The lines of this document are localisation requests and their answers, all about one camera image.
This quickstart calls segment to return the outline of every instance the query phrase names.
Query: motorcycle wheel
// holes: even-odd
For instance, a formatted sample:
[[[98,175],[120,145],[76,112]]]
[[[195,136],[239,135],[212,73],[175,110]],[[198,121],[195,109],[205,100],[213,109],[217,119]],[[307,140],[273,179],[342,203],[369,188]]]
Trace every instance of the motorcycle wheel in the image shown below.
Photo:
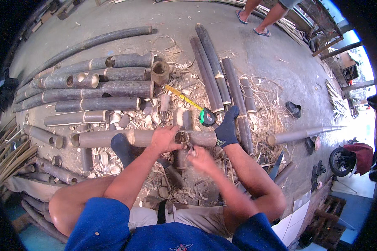
[[[355,166],[354,161],[344,160],[343,156],[352,155],[347,149],[343,147],[338,147],[332,151],[330,155],[330,168],[331,171],[338,177],[344,177],[348,175]]]

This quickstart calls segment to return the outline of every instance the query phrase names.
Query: blue flip-flop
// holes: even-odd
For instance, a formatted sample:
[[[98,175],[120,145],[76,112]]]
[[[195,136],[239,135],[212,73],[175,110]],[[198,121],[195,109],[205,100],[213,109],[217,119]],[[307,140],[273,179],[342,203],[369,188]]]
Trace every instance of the blue flip-flop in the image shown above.
[[[247,22],[244,22],[242,19],[240,19],[239,14],[240,14],[241,12],[242,12],[242,10],[237,11],[237,12],[236,12],[236,16],[238,17],[239,21],[240,21],[242,24],[248,24]]]
[[[253,31],[255,33],[257,33],[258,35],[260,35],[260,36],[266,36],[266,37],[270,37],[271,36],[271,33],[269,32],[268,29],[266,30],[266,33],[258,33],[255,28],[253,29]]]

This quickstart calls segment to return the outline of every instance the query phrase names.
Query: hand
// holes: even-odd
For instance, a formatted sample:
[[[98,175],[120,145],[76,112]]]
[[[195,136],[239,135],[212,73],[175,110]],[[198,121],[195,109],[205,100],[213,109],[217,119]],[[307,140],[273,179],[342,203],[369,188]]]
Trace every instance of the hand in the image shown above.
[[[189,154],[187,155],[187,159],[192,163],[197,171],[204,172],[210,176],[218,171],[218,167],[216,166],[214,159],[207,150],[199,147],[198,145],[194,146],[194,150],[195,152],[191,152],[190,150]]]
[[[235,118],[239,115],[239,108],[232,106],[226,112],[221,125],[215,129],[217,143],[216,145],[224,148],[230,144],[237,144]]]
[[[151,145],[149,145],[148,148],[153,149],[159,154],[187,148],[185,144],[176,144],[174,142],[174,137],[178,131],[178,126],[156,128],[154,134],[152,135]]]

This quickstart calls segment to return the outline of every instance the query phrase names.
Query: shorts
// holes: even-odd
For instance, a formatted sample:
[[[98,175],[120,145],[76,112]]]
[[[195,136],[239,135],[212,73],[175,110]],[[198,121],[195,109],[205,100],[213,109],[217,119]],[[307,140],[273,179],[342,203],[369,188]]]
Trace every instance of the shorts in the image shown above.
[[[212,206],[176,210],[176,207],[173,206],[173,212],[168,213],[166,210],[166,223],[178,222],[224,238],[233,237],[233,233],[227,230],[225,226],[223,207]],[[156,225],[157,221],[158,215],[153,209],[133,207],[130,210],[129,229],[131,232],[137,227]]]
[[[290,9],[293,9],[293,7],[295,7],[295,5],[300,3],[302,0],[279,0],[279,1],[281,2],[283,6],[285,6],[286,8],[290,10]]]

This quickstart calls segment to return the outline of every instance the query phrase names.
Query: workshop floor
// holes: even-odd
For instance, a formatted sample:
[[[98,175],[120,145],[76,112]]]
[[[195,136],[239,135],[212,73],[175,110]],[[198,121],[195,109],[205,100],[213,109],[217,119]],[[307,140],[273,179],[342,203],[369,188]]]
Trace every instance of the workshop floor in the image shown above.
[[[29,40],[22,42],[18,48],[10,67],[10,77],[22,79],[47,59],[61,52],[67,47],[85,39],[130,27],[153,25],[157,34],[132,37],[117,40],[97,46],[66,59],[64,65],[91,58],[104,57],[119,53],[144,54],[149,50],[167,54],[177,63],[190,64],[194,55],[189,38],[195,35],[194,26],[201,23],[208,30],[215,50],[220,58],[232,58],[238,73],[260,76],[272,79],[283,87],[280,91],[280,102],[284,106],[286,101],[293,101],[302,106],[302,117],[299,119],[286,118],[288,130],[297,130],[317,126],[348,125],[351,117],[339,118],[334,122],[332,106],[328,101],[325,79],[334,83],[325,70],[324,64],[318,57],[313,58],[306,44],[299,45],[277,26],[269,27],[271,37],[256,35],[252,29],[261,19],[255,16],[249,18],[249,25],[241,24],[236,15],[237,8],[217,3],[158,3],[151,0],[126,1],[118,4],[104,3],[96,7],[94,1],[85,1],[67,19],[60,21],[57,17],[50,18],[43,24]],[[156,36],[168,35],[173,38],[183,50],[178,54],[165,52],[171,46],[166,39]],[[191,73],[199,73],[196,64],[190,68]],[[186,77],[186,83],[196,81]],[[17,123],[23,124],[25,114],[29,113],[29,122],[40,128],[45,128],[45,116],[55,114],[54,107],[43,105],[17,113]],[[57,134],[67,137],[68,127],[51,128]],[[319,178],[323,183],[331,176],[328,157],[331,151],[345,140],[353,138],[347,130],[321,134],[321,149],[313,155],[308,155],[304,141],[289,143],[287,148],[292,153],[292,161],[298,167],[282,184],[287,199],[287,209],[283,217],[292,213],[293,201],[311,189],[311,175],[313,165],[321,159],[327,172]],[[80,172],[80,161],[77,150],[69,145],[65,149],[56,150],[34,140],[41,147],[42,157],[60,153],[63,165],[74,172]]]

